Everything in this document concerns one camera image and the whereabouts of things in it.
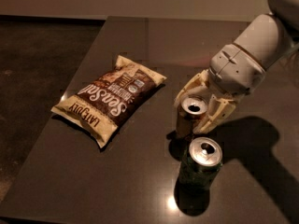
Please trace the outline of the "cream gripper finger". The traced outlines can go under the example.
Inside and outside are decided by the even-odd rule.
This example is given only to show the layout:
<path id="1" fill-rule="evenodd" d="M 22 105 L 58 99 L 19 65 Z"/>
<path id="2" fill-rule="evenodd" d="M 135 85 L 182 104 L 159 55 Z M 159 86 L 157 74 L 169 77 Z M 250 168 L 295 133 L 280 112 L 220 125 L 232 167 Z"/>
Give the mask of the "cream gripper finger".
<path id="1" fill-rule="evenodd" d="M 186 83 L 178 93 L 174 101 L 174 107 L 178 107 L 184 98 L 191 96 L 200 96 L 208 102 L 212 97 L 217 96 L 216 88 L 209 82 L 209 73 L 207 69 L 196 74 Z"/>
<path id="2" fill-rule="evenodd" d="M 193 126 L 195 134 L 211 132 L 233 113 L 237 105 L 237 100 L 227 93 L 205 91 L 196 93 L 196 96 L 207 102 L 207 110 L 205 115 L 195 122 Z"/>

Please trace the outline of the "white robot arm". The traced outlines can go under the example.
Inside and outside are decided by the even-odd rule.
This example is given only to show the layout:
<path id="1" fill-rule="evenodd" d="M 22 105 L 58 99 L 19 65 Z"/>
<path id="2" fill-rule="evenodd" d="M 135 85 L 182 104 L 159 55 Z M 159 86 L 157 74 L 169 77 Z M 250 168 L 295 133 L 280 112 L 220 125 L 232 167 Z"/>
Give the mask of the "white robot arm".
<path id="1" fill-rule="evenodd" d="M 270 12 L 258 16 L 178 93 L 178 138 L 215 129 L 263 82 L 269 67 L 298 48 L 299 0 L 267 2 Z"/>

